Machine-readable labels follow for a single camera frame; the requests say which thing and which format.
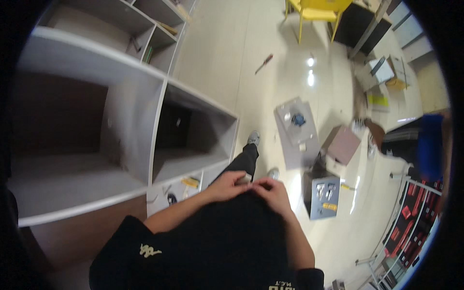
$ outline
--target chair seat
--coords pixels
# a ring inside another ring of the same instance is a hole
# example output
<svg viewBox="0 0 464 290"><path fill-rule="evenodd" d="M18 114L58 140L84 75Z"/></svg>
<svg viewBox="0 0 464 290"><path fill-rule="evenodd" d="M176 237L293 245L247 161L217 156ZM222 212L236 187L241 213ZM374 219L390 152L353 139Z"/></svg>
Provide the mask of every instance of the chair seat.
<svg viewBox="0 0 464 290"><path fill-rule="evenodd" d="M300 13L300 0L289 0L289 2L296 9L296 11ZM335 14L335 12L330 10L305 8L303 9L303 18L306 20L325 20L333 22L337 20L337 15Z"/></svg>

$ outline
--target chair backrest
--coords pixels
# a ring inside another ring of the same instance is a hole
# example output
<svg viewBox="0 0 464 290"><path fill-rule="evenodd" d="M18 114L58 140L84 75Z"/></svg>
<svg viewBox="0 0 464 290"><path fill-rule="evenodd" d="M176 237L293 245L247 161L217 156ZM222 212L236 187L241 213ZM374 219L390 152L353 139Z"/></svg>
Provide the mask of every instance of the chair backrest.
<svg viewBox="0 0 464 290"><path fill-rule="evenodd" d="M330 10L343 12L353 2L353 0L300 0L302 9L312 8L320 10Z"/></svg>

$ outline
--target yellow chair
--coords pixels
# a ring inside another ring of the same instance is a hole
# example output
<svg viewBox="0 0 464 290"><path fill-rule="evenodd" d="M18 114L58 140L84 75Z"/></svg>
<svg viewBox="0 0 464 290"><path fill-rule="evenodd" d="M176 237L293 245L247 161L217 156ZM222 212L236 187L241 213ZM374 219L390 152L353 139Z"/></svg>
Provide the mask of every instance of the yellow chair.
<svg viewBox="0 0 464 290"><path fill-rule="evenodd" d="M285 19L288 16L289 3L300 13L300 32L298 35L298 44L301 43L301 29L304 20L324 20L335 23L334 33L332 34L331 43L334 42L335 32L340 22L343 11L353 2L353 0L286 0L285 1Z"/></svg>

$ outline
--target hand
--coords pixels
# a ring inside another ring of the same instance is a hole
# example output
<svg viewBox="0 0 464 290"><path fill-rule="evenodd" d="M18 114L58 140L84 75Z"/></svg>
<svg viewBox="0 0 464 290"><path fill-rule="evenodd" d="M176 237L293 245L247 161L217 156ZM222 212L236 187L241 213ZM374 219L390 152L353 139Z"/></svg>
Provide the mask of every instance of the hand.
<svg viewBox="0 0 464 290"><path fill-rule="evenodd" d="M237 195L251 189L251 183L235 185L237 180L245 175L245 171L224 172L203 192L211 199L211 202L231 200Z"/></svg>
<svg viewBox="0 0 464 290"><path fill-rule="evenodd" d="M280 181L271 177L263 177L253 182L253 190L267 202L273 211L280 214L285 220L294 216L287 190Z"/></svg>

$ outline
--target kappa logo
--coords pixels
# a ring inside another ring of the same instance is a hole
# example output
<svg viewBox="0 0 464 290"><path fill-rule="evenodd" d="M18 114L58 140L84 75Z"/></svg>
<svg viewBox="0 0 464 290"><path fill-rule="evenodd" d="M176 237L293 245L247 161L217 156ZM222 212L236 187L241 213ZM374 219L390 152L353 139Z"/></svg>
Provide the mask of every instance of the kappa logo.
<svg viewBox="0 0 464 290"><path fill-rule="evenodd" d="M153 256L153 255L156 255L156 254L161 254L161 253L163 253L163 252L161 252L160 250L155 251L155 250L153 250L153 247L149 247L148 245L140 244L140 254L143 255L145 258L148 258L149 256Z"/></svg>

